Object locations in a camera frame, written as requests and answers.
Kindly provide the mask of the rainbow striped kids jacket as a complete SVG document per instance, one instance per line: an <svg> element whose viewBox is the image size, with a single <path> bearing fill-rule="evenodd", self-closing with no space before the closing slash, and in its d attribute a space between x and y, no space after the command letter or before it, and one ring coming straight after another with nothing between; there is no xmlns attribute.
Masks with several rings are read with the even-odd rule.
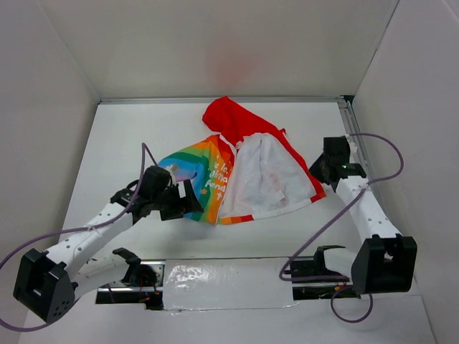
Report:
<svg viewBox="0 0 459 344"><path fill-rule="evenodd" d="M280 216L325 197L285 130L228 97L214 100L202 116L213 131L204 140L160 160L189 179L202 213L193 221L239 224Z"/></svg>

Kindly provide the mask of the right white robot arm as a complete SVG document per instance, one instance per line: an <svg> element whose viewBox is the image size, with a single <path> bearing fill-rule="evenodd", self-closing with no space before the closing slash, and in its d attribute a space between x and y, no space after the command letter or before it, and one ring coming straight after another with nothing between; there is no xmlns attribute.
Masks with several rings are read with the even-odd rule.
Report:
<svg viewBox="0 0 459 344"><path fill-rule="evenodd" d="M409 291L417 243L403 236L387 218L363 167L351 162L347 138L324 138L323 152L310 173L350 207L348 213L361 240L358 252L337 245L317 248L313 256L316 278L328 281L340 274L352 281L358 295Z"/></svg>

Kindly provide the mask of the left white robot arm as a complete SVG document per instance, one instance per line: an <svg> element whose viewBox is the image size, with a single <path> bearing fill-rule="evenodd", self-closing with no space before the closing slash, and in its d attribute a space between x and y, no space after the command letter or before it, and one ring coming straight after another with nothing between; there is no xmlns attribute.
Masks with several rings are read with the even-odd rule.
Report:
<svg viewBox="0 0 459 344"><path fill-rule="evenodd" d="M75 301L92 290L141 279L141 258L126 248L96 254L119 234L153 211L161 220L180 219L203 211L192 186L197 173L179 173L177 165L150 166L142 178L116 192L82 231L38 252L30 249L20 261L14 297L47 324L63 317Z"/></svg>

